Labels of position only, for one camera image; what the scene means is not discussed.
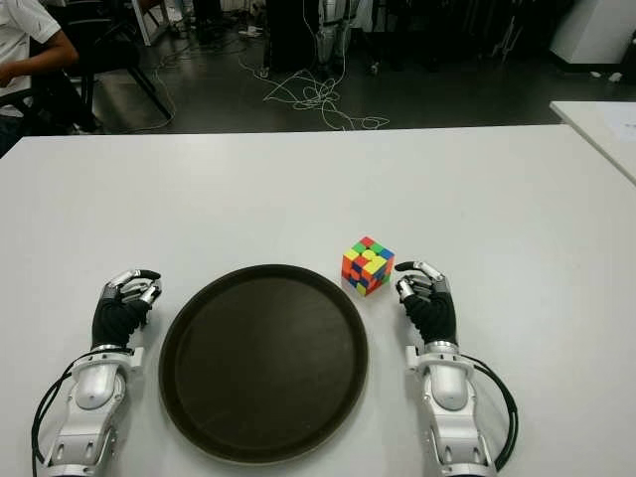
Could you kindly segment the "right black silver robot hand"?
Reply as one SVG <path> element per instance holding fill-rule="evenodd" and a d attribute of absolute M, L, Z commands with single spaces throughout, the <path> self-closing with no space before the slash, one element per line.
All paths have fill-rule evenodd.
<path fill-rule="evenodd" d="M 422 260 L 395 265 L 403 272 L 396 283 L 399 302 L 424 344 L 457 345 L 455 307 L 446 276 Z"/>

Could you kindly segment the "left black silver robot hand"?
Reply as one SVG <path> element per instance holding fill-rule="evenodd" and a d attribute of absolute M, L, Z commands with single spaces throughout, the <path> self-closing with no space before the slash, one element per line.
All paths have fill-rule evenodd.
<path fill-rule="evenodd" d="M 107 281 L 93 313 L 90 348 L 125 348 L 132 334 L 147 324 L 161 293 L 161 274 L 148 269 L 129 269 Z"/>

